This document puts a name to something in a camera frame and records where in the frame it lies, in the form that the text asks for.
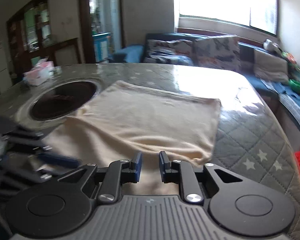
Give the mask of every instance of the green bowl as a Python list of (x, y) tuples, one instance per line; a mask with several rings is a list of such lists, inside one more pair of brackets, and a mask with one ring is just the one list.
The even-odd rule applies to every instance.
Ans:
[(289, 80), (289, 85), (290, 85), (290, 87), (293, 91), (300, 94), (300, 82), (298, 82), (294, 79), (290, 79)]

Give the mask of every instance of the doorway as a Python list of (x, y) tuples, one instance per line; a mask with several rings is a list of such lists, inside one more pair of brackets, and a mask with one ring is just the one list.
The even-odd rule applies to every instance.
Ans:
[(79, 0), (86, 63), (103, 62), (123, 47), (121, 0)]

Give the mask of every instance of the star pattern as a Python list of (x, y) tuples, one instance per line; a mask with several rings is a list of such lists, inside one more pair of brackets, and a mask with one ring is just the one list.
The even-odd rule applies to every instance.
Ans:
[(278, 161), (275, 161), (273, 166), (275, 167), (275, 171), (282, 170), (282, 165)]
[(267, 159), (267, 154), (266, 153), (264, 153), (263, 151), (261, 151), (260, 149), (259, 149), (259, 153), (257, 154), (258, 156), (259, 156), (259, 158), (260, 158), (260, 161), (262, 162), (263, 160), (268, 160)]
[(247, 161), (245, 163), (243, 163), (243, 164), (247, 166), (247, 170), (249, 170), (249, 169), (254, 169), (255, 170), (256, 169), (254, 167), (254, 162), (249, 161), (248, 158), (247, 158)]

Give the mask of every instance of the tissue box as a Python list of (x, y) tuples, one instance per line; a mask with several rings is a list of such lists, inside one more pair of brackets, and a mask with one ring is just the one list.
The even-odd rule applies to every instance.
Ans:
[(39, 60), (38, 63), (35, 65), (35, 67), (48, 68), (48, 70), (50, 72), (50, 76), (53, 76), (53, 70), (54, 70), (53, 61), (42, 61), (42, 60)]
[(50, 78), (50, 70), (48, 67), (40, 67), (24, 73), (25, 79), (31, 86), (39, 86)]

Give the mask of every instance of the door frame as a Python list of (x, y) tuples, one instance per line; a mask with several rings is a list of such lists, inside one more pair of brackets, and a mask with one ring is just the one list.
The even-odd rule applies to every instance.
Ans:
[[(122, 15), (123, 15), (122, 0), (119, 0), (119, 8), (120, 8), (121, 47), (124, 48), (125, 42), (124, 42), (124, 33), (123, 33), (124, 29), (123, 29), (123, 19), (122, 19)], [(92, 38), (89, 0), (79, 0), (79, 19), (80, 19), (82, 48), (83, 48), (85, 63), (86, 64), (96, 63), (93, 38)]]

